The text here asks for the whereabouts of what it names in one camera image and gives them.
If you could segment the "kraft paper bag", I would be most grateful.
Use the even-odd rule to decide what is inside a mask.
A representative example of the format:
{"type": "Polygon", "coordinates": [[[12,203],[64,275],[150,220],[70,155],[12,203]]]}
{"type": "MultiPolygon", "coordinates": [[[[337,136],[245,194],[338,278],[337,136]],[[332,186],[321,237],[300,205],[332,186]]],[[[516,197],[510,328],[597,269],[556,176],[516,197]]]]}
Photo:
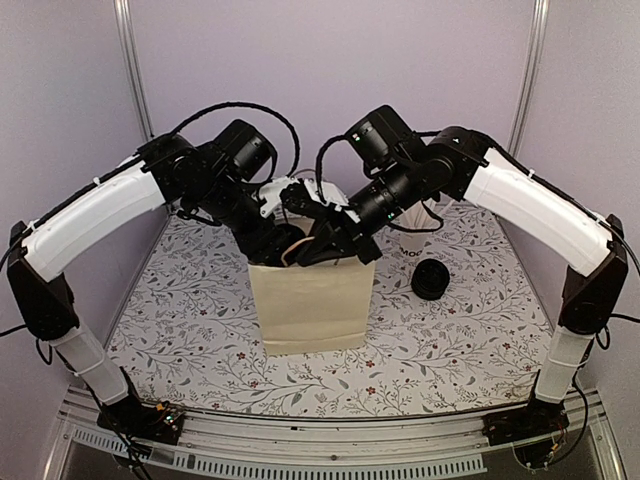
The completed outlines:
{"type": "Polygon", "coordinates": [[[262,343],[269,356],[358,348],[364,344],[376,264],[355,257],[291,265],[290,253],[313,241],[290,246],[271,267],[248,264],[262,343]]]}

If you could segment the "stack of black lids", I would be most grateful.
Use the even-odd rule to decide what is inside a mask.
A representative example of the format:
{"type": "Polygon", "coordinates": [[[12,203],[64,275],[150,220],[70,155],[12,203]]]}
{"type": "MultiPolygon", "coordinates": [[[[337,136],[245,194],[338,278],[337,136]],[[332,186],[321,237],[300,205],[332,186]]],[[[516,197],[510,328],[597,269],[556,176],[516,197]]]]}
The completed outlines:
{"type": "Polygon", "coordinates": [[[411,277],[412,291],[423,300],[439,300],[450,283],[446,265],[436,259],[420,261],[411,277]]]}

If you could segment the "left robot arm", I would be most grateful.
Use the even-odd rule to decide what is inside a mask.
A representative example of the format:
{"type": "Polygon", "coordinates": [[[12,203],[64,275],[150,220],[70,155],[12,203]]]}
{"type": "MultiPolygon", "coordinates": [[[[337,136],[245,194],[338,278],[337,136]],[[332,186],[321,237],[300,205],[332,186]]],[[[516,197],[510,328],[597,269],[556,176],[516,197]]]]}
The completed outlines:
{"type": "Polygon", "coordinates": [[[243,107],[288,122],[279,112],[251,102],[206,107],[139,147],[42,218],[12,228],[1,263],[25,328],[66,361],[128,434],[148,426],[148,412],[128,376],[81,322],[64,270],[129,221],[173,203],[179,203],[177,214],[184,220],[229,228],[250,262],[281,265],[286,250],[304,233],[276,221],[261,192],[269,182],[253,180],[264,164],[277,163],[271,142],[242,120],[232,121],[200,146],[180,134],[206,114],[243,107]]]}

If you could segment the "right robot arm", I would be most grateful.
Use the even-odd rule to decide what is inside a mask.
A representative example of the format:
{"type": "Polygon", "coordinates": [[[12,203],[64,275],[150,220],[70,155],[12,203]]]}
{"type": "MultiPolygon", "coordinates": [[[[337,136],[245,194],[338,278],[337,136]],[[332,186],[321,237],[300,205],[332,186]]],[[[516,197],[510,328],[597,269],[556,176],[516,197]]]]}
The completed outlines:
{"type": "Polygon", "coordinates": [[[554,405],[564,400],[622,292],[633,255],[620,220],[580,205],[486,134],[459,126],[419,133],[389,105],[335,139],[351,145],[370,182],[314,223],[323,256],[357,256],[363,263],[379,258],[376,232],[418,202],[444,194],[506,219],[567,261],[558,325],[533,401],[516,421],[524,435],[539,435],[554,422],[554,405]]]}

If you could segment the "white cup holding straws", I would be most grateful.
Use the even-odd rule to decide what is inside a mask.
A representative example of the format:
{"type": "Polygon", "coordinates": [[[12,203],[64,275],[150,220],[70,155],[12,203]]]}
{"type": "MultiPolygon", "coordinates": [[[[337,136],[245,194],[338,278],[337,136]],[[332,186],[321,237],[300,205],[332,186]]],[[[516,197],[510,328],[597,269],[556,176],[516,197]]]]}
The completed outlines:
{"type": "Polygon", "coordinates": [[[405,233],[400,235],[400,251],[407,260],[417,261],[425,252],[428,233],[405,233]]]}

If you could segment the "bundle of wrapped white straws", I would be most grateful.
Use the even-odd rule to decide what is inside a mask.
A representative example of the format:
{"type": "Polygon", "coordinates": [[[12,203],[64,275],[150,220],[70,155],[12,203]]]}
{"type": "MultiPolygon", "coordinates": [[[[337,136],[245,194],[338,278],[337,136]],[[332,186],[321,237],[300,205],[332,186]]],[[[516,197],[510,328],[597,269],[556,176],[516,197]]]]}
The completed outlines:
{"type": "Polygon", "coordinates": [[[416,203],[407,209],[397,223],[409,230],[437,231],[444,225],[444,215],[453,201],[438,203],[433,199],[416,203]]]}

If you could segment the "floral table mat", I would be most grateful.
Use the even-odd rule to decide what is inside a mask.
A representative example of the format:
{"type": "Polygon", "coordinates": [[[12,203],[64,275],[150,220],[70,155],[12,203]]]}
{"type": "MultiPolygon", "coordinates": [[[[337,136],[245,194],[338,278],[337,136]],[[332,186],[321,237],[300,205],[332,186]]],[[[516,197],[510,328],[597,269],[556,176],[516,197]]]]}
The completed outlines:
{"type": "Polygon", "coordinates": [[[230,232],[173,218],[109,343],[146,399],[211,410],[312,418],[388,417],[525,400],[552,330],[488,212],[460,204],[426,241],[451,281],[418,299],[400,236],[377,235],[365,343],[270,357],[247,266],[230,232]]]}

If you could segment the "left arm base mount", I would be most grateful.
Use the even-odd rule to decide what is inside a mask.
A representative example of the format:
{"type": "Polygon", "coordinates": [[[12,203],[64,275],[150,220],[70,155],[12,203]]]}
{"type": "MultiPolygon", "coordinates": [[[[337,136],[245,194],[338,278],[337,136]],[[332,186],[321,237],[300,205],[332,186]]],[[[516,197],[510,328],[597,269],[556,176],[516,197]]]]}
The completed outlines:
{"type": "Polygon", "coordinates": [[[184,421],[184,413],[167,401],[146,406],[129,395],[112,405],[101,404],[97,425],[123,436],[176,445],[184,421]]]}

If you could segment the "aluminium front rail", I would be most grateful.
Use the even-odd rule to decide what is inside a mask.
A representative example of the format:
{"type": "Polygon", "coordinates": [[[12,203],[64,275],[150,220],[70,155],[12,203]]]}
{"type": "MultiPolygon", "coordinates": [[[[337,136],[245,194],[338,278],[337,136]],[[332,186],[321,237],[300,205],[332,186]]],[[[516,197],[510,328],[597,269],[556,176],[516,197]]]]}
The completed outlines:
{"type": "Polygon", "coordinates": [[[491,444],[483,411],[371,419],[304,419],[188,410],[178,442],[123,442],[99,427],[83,389],[56,418],[48,479],[625,479],[596,390],[565,401],[555,459],[545,436],[491,444]]]}

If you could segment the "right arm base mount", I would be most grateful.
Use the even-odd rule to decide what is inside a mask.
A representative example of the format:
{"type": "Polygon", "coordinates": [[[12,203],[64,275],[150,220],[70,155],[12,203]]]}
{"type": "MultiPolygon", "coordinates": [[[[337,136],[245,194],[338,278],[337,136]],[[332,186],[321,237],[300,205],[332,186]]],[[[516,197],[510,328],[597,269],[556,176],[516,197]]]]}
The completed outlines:
{"type": "Polygon", "coordinates": [[[552,463],[569,426],[563,401],[550,403],[535,396],[531,396],[524,406],[488,413],[482,421],[482,434],[491,446],[544,436],[539,442],[514,450],[518,462],[530,469],[545,468],[552,463]]]}

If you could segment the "left aluminium frame post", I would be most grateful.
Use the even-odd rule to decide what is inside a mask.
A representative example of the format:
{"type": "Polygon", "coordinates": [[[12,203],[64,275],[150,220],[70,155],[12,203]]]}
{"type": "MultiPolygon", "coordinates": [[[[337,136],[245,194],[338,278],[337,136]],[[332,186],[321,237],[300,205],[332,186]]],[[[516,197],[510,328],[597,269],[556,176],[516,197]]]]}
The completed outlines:
{"type": "Polygon", "coordinates": [[[154,137],[154,130],[144,91],[130,2],[127,0],[114,0],[113,6],[116,28],[124,60],[125,72],[131,90],[134,111],[142,138],[145,141],[149,141],[154,137]]]}

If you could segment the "aluminium frame post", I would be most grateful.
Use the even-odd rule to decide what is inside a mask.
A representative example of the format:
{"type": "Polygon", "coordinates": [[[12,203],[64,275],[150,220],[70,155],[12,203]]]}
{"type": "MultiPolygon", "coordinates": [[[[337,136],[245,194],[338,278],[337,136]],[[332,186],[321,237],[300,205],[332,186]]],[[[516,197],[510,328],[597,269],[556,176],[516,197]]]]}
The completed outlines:
{"type": "Polygon", "coordinates": [[[528,115],[533,102],[536,80],[544,51],[549,9],[549,0],[534,1],[524,74],[507,147],[508,151],[515,157],[518,156],[524,139],[528,115]]]}
{"type": "Polygon", "coordinates": [[[145,141],[149,141],[154,137],[154,130],[144,91],[130,2],[127,0],[114,0],[113,6],[116,28],[124,60],[125,72],[131,90],[134,111],[142,138],[145,141]]]}

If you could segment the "right aluminium frame post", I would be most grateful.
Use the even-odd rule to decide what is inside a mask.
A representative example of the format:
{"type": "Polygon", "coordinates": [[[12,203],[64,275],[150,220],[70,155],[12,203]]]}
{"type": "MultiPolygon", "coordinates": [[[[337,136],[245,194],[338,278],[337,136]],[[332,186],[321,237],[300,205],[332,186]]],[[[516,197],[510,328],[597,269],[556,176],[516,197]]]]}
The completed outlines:
{"type": "Polygon", "coordinates": [[[544,51],[549,9],[549,0],[534,1],[524,74],[507,147],[508,151],[515,157],[518,156],[524,139],[528,115],[533,102],[536,80],[544,51]]]}

